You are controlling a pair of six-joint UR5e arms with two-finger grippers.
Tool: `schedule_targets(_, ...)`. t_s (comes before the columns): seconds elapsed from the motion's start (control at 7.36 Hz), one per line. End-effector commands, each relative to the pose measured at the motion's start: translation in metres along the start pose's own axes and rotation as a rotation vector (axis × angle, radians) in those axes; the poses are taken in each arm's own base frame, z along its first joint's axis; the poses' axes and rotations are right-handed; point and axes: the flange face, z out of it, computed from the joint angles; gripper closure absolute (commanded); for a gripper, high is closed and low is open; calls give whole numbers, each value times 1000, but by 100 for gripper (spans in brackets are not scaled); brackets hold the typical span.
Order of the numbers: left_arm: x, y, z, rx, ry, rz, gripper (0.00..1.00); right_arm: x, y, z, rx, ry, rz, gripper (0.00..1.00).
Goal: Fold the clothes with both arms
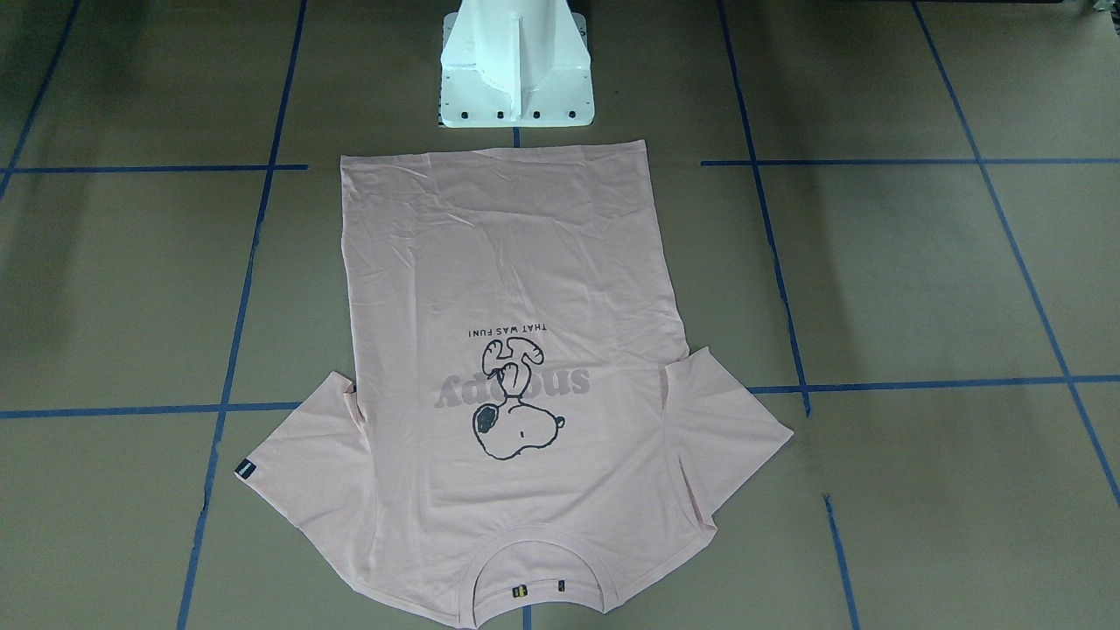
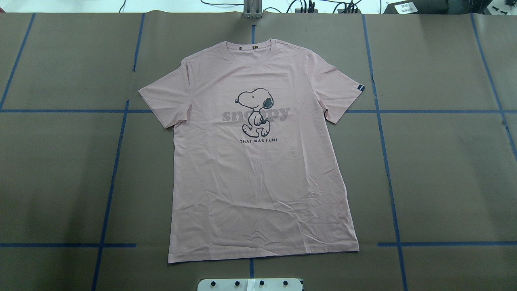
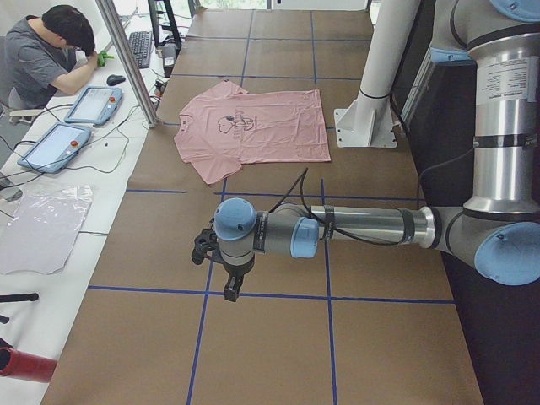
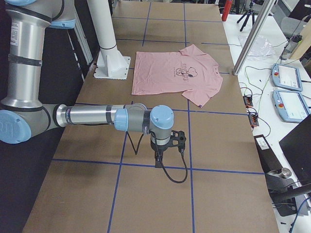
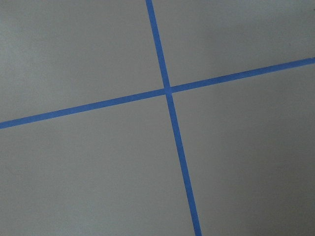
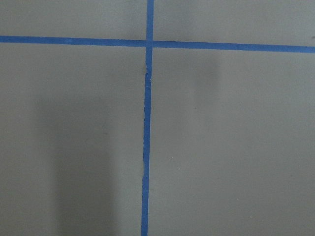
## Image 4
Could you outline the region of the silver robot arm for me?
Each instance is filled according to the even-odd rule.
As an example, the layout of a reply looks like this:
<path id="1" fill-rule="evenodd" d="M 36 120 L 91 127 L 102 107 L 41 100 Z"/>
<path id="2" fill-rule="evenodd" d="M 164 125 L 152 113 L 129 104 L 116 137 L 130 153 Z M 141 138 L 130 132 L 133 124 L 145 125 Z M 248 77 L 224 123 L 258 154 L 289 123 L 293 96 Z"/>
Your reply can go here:
<path id="1" fill-rule="evenodd" d="M 113 125 L 119 131 L 150 135 L 155 165 L 163 167 L 163 152 L 173 146 L 176 136 L 174 114 L 168 106 L 147 110 L 140 103 L 66 106 L 39 101 L 45 29 L 74 28 L 74 1 L 8 0 L 5 10 L 12 24 L 8 91 L 1 100 L 1 141 L 17 144 L 68 125 Z"/>

